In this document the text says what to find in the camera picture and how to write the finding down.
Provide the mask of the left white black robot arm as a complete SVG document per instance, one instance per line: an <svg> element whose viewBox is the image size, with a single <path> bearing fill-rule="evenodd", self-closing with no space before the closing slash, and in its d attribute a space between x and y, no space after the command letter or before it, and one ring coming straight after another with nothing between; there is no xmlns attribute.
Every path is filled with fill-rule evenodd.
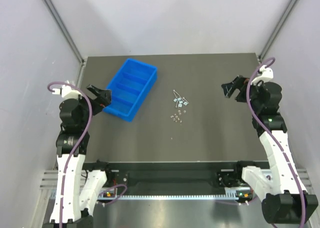
<svg viewBox="0 0 320 228"><path fill-rule="evenodd" d="M76 86L59 82L47 89L63 98L59 105L60 132L56 140L58 165L56 195L49 222L44 228L91 228L100 191L111 172L107 162L85 163L88 133L94 115L111 104L112 91L88 85L91 99Z"/></svg>

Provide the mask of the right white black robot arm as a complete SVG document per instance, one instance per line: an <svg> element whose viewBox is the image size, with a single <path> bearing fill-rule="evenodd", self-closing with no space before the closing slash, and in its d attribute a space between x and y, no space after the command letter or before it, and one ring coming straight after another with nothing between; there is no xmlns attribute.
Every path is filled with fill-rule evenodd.
<svg viewBox="0 0 320 228"><path fill-rule="evenodd" d="M241 180L247 183L261 201L262 214L269 224L298 224L303 227L319 205L316 195L307 192L294 164L288 143L288 129L279 113L282 88L262 80L249 83L237 76L222 84L223 93L230 98L235 90L237 102L249 102L252 125L264 147L271 177L255 164L245 165Z"/></svg>

